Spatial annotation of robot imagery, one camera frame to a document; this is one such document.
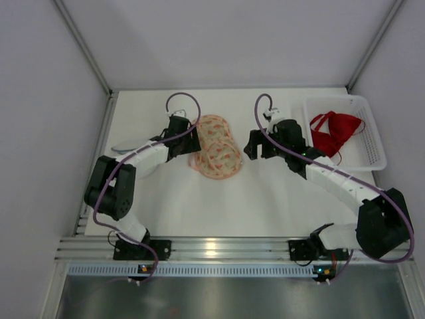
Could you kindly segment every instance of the orange patterned fabric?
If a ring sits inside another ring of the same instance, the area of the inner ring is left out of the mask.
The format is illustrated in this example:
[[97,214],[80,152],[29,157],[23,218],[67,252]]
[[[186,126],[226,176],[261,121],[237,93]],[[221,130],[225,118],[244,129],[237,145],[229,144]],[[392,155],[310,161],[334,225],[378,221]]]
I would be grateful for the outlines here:
[[242,157],[224,118],[204,115],[197,125],[201,151],[191,155],[191,167],[206,177],[225,179],[237,173]]

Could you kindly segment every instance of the red bra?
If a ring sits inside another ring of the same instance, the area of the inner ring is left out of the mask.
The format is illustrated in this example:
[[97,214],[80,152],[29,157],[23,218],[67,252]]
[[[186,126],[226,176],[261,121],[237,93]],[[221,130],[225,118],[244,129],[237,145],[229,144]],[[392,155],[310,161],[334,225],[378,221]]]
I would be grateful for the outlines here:
[[[320,118],[320,122],[313,129],[311,126]],[[323,123],[328,120],[329,134],[319,132]],[[354,134],[356,129],[364,122],[360,118],[356,118],[348,114],[338,114],[330,111],[326,114],[319,114],[310,122],[311,135],[313,137],[314,147],[323,151],[330,158],[338,153],[342,145]]]

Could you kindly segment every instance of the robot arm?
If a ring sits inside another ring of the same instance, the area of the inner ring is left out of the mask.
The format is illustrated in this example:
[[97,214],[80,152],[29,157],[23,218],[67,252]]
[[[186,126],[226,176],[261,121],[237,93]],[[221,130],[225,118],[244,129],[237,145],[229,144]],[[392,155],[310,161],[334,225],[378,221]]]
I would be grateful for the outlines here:
[[136,179],[143,177],[157,165],[167,163],[178,155],[201,150],[196,128],[190,134],[181,138],[161,143],[161,140],[165,141],[187,131],[187,128],[191,125],[184,111],[175,112],[169,119],[169,127],[163,130],[163,137],[155,136],[152,138],[146,143],[145,146],[148,147],[143,152],[138,153],[137,150],[134,150],[114,158],[101,156],[96,162],[84,194],[86,204],[94,207],[112,170],[123,159],[135,153],[115,174],[116,178],[109,184],[98,212],[110,216],[116,221],[116,228],[121,233],[137,242],[148,241],[150,235],[135,215],[137,207],[132,205]]
[[[349,177],[335,173],[341,171],[330,158],[320,150],[307,146],[302,137],[301,127],[295,120],[285,119],[277,109],[265,111],[264,117],[269,121],[267,134],[283,147],[303,155],[316,162],[334,168],[323,169],[276,148],[260,130],[250,132],[250,140],[244,152],[251,160],[258,157],[257,147],[262,147],[262,158],[280,156],[288,167],[304,179],[313,182],[332,193],[357,216],[357,224],[327,224],[314,231],[309,243],[314,246],[316,256],[334,249],[363,249],[374,258],[381,258],[389,251],[409,239],[409,233],[395,211],[381,195],[363,187]],[[406,203],[401,192],[396,189],[385,191],[403,211],[410,222]]]

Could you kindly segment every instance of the gray floor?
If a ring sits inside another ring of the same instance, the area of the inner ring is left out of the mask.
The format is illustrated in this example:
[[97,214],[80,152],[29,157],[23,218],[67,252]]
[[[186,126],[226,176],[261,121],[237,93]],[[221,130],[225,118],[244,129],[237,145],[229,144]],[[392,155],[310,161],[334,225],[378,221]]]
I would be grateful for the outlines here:
[[[395,266],[350,266],[331,286],[289,278],[68,277],[59,318],[411,318]],[[79,306],[72,302],[86,299]]]

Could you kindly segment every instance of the perforated metal strip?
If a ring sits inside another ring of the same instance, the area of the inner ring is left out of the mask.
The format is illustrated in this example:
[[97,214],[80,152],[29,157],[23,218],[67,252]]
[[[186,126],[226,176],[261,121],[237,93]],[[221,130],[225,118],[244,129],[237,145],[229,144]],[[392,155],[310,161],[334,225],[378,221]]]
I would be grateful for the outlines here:
[[[142,264],[72,263],[70,276],[147,276],[139,273]],[[166,277],[315,277],[313,266],[159,264],[154,276]]]

